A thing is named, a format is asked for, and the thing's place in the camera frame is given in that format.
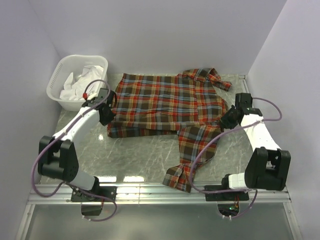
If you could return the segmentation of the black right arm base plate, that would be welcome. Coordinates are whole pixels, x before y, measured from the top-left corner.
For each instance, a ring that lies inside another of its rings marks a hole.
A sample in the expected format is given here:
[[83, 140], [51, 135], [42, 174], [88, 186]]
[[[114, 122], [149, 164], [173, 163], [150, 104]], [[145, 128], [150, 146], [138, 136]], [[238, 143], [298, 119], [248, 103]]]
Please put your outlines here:
[[243, 191], [225, 192], [228, 188], [222, 185], [205, 185], [201, 193], [204, 192], [219, 192], [219, 193], [205, 193], [205, 200], [207, 202], [227, 202], [227, 201], [248, 201], [249, 194]]

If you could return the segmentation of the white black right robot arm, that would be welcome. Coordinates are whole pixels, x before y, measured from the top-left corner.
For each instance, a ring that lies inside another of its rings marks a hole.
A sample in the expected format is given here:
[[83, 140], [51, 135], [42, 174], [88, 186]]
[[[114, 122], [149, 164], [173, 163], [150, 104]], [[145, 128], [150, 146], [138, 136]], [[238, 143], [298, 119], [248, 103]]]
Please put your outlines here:
[[244, 172], [227, 174], [221, 180], [220, 194], [226, 200], [233, 199], [238, 190], [282, 191], [286, 186], [291, 154], [273, 140], [265, 124], [281, 120], [282, 113], [276, 107], [278, 118], [264, 118], [261, 110], [253, 107], [254, 99], [250, 93], [237, 93], [234, 105], [220, 119], [224, 129], [244, 130], [253, 150]]

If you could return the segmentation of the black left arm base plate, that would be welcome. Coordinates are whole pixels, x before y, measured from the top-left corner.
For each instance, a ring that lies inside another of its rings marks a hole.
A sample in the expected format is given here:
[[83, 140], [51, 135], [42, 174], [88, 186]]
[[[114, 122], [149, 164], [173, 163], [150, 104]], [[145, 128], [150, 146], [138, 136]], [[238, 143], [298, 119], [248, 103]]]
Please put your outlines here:
[[97, 192], [83, 189], [73, 189], [71, 202], [74, 203], [91, 203], [91, 202], [114, 202], [117, 195], [116, 186], [100, 186]]

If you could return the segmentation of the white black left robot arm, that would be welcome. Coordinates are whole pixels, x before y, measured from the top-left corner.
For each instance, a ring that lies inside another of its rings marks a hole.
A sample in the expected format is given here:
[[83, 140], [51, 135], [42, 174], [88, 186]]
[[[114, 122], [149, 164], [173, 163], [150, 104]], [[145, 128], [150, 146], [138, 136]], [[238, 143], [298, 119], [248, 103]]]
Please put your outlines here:
[[116, 103], [116, 93], [107, 88], [101, 88], [97, 96], [87, 99], [62, 130], [41, 138], [39, 155], [32, 170], [81, 189], [85, 198], [96, 201], [101, 195], [99, 179], [80, 170], [76, 149], [96, 124], [106, 126], [114, 120], [116, 114], [112, 108]]

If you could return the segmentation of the red brown plaid shirt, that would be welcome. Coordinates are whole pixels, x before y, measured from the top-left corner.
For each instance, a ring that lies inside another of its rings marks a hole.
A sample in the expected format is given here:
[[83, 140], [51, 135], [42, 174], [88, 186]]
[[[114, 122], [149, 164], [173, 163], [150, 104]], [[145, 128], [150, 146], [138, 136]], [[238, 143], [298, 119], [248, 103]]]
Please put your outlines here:
[[229, 91], [214, 68], [185, 70], [175, 76], [125, 73], [115, 89], [116, 114], [107, 127], [111, 138], [177, 134], [179, 164], [170, 167], [163, 184], [190, 192], [196, 170], [216, 152], [223, 132], [220, 118], [227, 102], [216, 89]]

